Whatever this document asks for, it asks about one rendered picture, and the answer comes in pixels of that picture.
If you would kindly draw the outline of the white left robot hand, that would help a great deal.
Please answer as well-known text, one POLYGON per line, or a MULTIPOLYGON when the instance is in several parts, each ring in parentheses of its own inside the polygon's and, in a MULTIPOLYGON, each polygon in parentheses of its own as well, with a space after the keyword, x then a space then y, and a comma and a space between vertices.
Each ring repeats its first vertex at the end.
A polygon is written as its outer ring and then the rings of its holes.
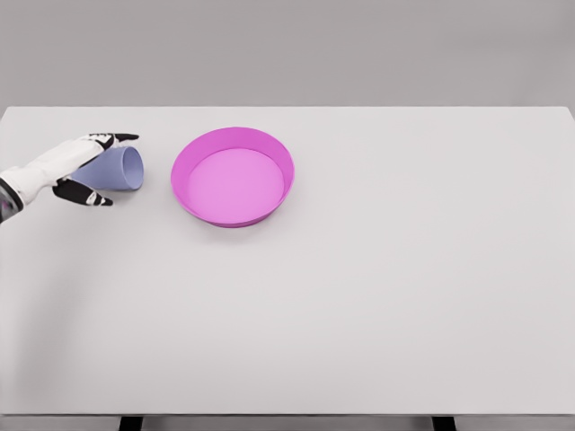
POLYGON ((31 203, 45 188, 51 188, 57 198, 86 207, 111 207, 113 201, 95 189, 71 179, 71 174, 94 161, 111 148, 137 141, 130 133, 92 133, 67 140, 40 155, 26 165, 33 179, 27 203, 31 203))

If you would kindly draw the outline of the lavender blue cup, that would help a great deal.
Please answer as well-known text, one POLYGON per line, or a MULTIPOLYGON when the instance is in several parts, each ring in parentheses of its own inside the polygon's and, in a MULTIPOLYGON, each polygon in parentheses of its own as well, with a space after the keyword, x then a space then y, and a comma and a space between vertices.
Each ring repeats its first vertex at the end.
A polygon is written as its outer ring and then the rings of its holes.
POLYGON ((144 182, 144 164, 134 147, 111 148, 73 172, 71 178, 93 189, 138 190, 144 182))

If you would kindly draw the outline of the pink round plate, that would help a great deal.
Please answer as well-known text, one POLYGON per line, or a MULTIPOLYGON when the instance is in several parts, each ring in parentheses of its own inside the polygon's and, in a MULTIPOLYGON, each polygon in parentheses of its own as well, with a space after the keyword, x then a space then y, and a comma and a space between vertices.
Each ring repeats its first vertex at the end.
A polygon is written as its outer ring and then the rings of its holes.
POLYGON ((295 163, 274 136, 255 128, 211 130, 176 156, 172 193, 198 219, 215 226, 257 224, 286 200, 295 163))

